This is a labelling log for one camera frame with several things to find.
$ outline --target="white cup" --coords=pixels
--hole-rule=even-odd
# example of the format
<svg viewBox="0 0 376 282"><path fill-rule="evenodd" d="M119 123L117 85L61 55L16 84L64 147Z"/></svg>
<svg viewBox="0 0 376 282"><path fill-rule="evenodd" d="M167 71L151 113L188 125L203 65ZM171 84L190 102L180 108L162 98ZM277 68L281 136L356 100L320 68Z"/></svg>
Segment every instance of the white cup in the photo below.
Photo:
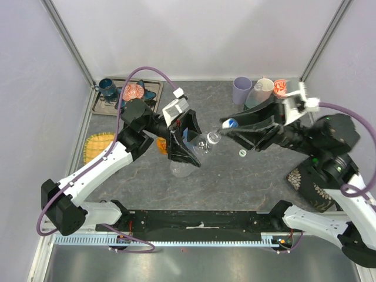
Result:
<svg viewBox="0 0 376 282"><path fill-rule="evenodd" d="M257 92L256 100L258 102L264 102L272 93L274 89L274 82L269 78L261 78L257 81L257 83L259 82L263 85L263 88L262 91Z"/></svg>

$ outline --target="orange plate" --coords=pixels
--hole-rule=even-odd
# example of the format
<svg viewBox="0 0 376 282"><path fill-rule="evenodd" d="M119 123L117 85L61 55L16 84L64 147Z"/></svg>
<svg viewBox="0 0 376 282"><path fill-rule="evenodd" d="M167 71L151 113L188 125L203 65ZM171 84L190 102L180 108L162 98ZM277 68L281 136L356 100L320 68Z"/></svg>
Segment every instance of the orange plate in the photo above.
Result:
<svg viewBox="0 0 376 282"><path fill-rule="evenodd" d="M139 98L141 99L144 95L145 91L143 90L141 85L138 84L128 84L125 86L123 100L128 102L129 100Z"/></svg>
<svg viewBox="0 0 376 282"><path fill-rule="evenodd" d="M157 138L157 147L161 154L166 155L167 154L167 141L165 138L158 137Z"/></svg>

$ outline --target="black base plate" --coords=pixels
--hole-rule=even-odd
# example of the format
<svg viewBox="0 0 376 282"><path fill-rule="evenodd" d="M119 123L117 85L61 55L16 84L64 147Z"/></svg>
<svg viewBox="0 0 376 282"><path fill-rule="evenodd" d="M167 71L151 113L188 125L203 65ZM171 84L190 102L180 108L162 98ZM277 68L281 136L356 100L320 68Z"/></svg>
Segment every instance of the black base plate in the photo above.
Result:
<svg viewBox="0 0 376 282"><path fill-rule="evenodd" d="M335 204L334 199L327 194L323 187L319 187L312 181L309 168L312 167L312 160L306 159L293 169L286 179L318 212L326 212Z"/></svg>
<svg viewBox="0 0 376 282"><path fill-rule="evenodd" d="M260 240L261 232L286 232L284 226L276 230L268 213L253 211L189 211L189 210L129 210L114 227L132 233L146 241L253 241ZM204 224L204 227L188 228ZM108 231L97 225L96 231Z"/></svg>

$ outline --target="purple cup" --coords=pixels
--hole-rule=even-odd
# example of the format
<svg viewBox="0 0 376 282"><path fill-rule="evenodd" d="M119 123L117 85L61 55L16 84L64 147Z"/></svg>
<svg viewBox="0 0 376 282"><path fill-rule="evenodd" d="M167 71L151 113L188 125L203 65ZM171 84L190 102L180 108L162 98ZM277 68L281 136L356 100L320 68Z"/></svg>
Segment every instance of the purple cup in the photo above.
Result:
<svg viewBox="0 0 376 282"><path fill-rule="evenodd" d="M233 84L233 102L236 105L242 105L246 102L249 92L252 88L252 80L249 78L239 77L234 80Z"/></svg>

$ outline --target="blue mug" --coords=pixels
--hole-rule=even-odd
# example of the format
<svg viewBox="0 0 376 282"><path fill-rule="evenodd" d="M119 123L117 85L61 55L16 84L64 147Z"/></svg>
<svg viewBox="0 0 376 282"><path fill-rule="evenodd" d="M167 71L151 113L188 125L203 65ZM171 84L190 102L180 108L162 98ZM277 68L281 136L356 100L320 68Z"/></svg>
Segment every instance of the blue mug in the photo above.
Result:
<svg viewBox="0 0 376 282"><path fill-rule="evenodd" d="M113 83L112 79L103 78L98 85L95 85L95 90L102 93L105 99L111 99L112 97L117 97L116 85Z"/></svg>

